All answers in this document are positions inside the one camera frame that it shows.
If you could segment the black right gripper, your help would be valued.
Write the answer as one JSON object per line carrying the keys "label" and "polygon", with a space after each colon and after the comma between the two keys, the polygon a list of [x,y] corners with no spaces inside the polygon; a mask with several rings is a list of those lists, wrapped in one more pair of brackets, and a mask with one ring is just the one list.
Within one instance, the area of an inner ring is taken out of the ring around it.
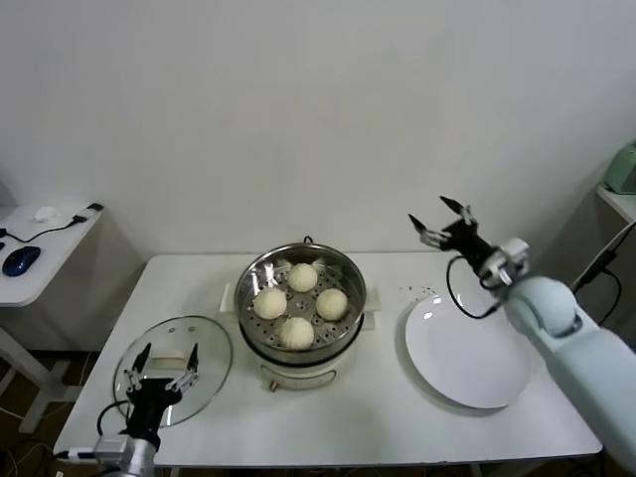
{"label": "black right gripper", "polygon": [[480,271],[497,248],[479,236],[478,223],[470,206],[445,196],[440,196],[439,199],[461,220],[452,223],[442,231],[434,231],[416,216],[408,214],[419,241],[442,251],[455,250],[467,260],[474,271]]}

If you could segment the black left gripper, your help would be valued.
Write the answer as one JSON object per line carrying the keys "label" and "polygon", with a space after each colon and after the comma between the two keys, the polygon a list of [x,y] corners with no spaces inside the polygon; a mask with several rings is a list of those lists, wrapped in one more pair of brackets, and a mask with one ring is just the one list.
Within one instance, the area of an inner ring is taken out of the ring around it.
{"label": "black left gripper", "polygon": [[195,344],[187,362],[186,371],[174,380],[143,379],[143,370],[151,351],[147,343],[136,356],[126,377],[127,396],[133,406],[126,433],[132,437],[157,437],[166,409],[181,401],[181,393],[187,393],[199,378],[198,345]]}

